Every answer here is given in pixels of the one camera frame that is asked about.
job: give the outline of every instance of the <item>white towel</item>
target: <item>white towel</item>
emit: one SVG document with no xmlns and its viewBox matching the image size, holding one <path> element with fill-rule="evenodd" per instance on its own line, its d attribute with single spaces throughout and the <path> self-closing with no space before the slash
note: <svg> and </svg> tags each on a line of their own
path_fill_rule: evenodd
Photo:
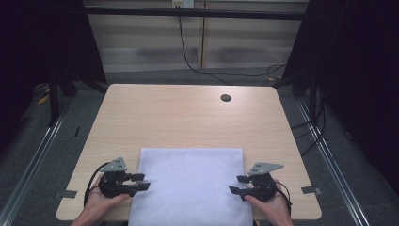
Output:
<svg viewBox="0 0 399 226">
<path fill-rule="evenodd" d="M 142 149 L 138 172 L 150 182 L 135 194 L 130 226 L 250 226 L 252 210 L 229 186 L 240 186 L 242 149 Z"/>
</svg>

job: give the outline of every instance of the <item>gray floor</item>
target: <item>gray floor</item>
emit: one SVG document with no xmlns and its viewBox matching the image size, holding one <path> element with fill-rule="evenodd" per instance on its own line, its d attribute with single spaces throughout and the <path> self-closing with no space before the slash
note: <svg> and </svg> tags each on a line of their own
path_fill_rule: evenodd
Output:
<svg viewBox="0 0 399 226">
<path fill-rule="evenodd" d="M 265 73 L 265 68 L 250 69 L 212 69 L 212 73 Z M 281 75 L 282 70 L 271 74 L 272 79 Z M 265 76 L 218 75 L 229 84 L 240 86 L 260 86 Z M 154 83 L 154 84 L 203 84 L 226 85 L 210 75 L 198 74 L 189 70 L 171 70 L 142 73 L 112 73 L 107 75 L 108 83 Z M 55 192 L 67 187 L 74 166 L 79 158 L 91 125 L 94 122 L 104 95 L 85 85 L 77 84 L 79 91 L 75 98 L 61 98 L 61 103 L 71 101 L 64 120 L 57 132 L 48 153 L 33 178 L 24 201 L 12 221 L 12 225 L 69 225 L 56 219 L 56 209 L 60 200 L 54 199 Z M 292 95 L 291 87 L 278 89 L 284 111 L 291 126 L 304 122 L 297 99 Z M 15 190 L 30 159 L 40 145 L 47 131 L 50 119 L 49 103 L 35 105 L 42 95 L 37 90 L 34 102 L 26 111 L 20 124 L 18 136 L 10 143 L 8 153 L 0 160 L 2 181 L 0 207 L 3 208 L 9 196 Z M 320 127 L 323 127 L 322 116 Z M 354 195 L 359 200 L 370 225 L 396 225 L 399 220 L 399 201 L 378 172 L 364 158 L 357 143 L 347 139 L 345 128 L 326 105 L 325 138 L 334 158 Z M 307 126 L 293 129 L 300 152 L 306 151 L 314 142 Z M 295 225 L 356 225 L 340 190 L 337 188 L 326 163 L 317 146 L 314 146 L 303 161 L 312 185 L 319 187 L 323 194 L 318 201 L 323 215 L 318 220 L 296 220 Z"/>
</svg>

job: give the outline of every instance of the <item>human hand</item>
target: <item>human hand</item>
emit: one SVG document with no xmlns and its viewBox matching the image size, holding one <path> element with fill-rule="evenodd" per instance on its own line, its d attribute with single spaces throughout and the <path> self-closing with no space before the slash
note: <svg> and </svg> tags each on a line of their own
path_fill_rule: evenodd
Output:
<svg viewBox="0 0 399 226">
<path fill-rule="evenodd" d="M 281 190 L 281 186 L 278 183 L 276 183 L 276 186 L 278 190 Z M 250 195 L 246 195 L 245 199 L 253 206 L 259 208 L 273 226 L 294 225 L 288 212 L 287 201 L 280 193 L 277 192 L 268 202 L 260 202 Z"/>
<path fill-rule="evenodd" d="M 85 205 L 82 213 L 72 223 L 72 226 L 94 225 L 115 205 L 129 199 L 128 194 L 121 194 L 112 199 L 107 198 L 101 193 L 98 184 L 103 176 L 97 178 L 96 183 L 91 188 L 88 202 Z"/>
</svg>

